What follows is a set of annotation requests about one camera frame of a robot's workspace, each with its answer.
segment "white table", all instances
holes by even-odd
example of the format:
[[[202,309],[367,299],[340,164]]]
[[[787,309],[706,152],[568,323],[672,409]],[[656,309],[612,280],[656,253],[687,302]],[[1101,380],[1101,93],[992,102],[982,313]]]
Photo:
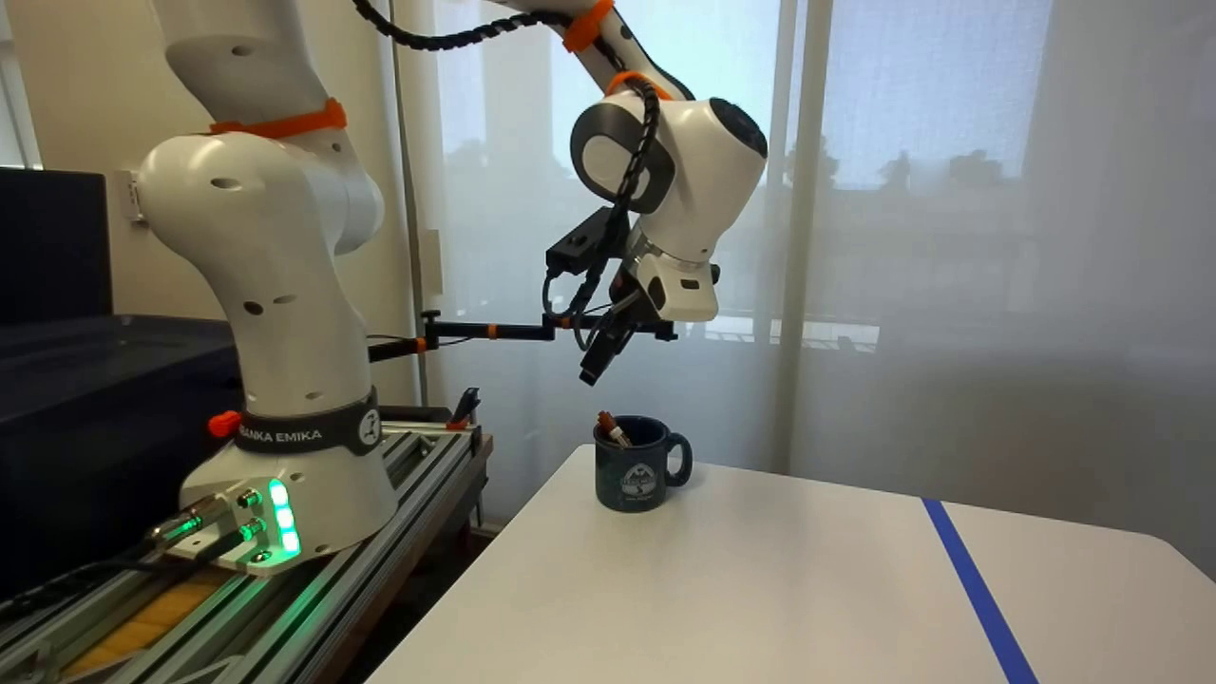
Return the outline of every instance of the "white table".
[[[576,448],[371,679],[1216,679],[1216,586],[1166,543],[929,506],[694,462],[661,508],[612,511]]]

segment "mug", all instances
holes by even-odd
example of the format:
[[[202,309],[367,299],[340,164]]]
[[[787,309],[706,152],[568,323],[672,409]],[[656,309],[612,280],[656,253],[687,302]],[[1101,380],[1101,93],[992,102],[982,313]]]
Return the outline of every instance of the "mug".
[[[642,419],[618,414],[597,427],[597,496],[618,511],[642,511],[667,496],[667,485],[683,485],[691,476],[691,446],[683,434]]]

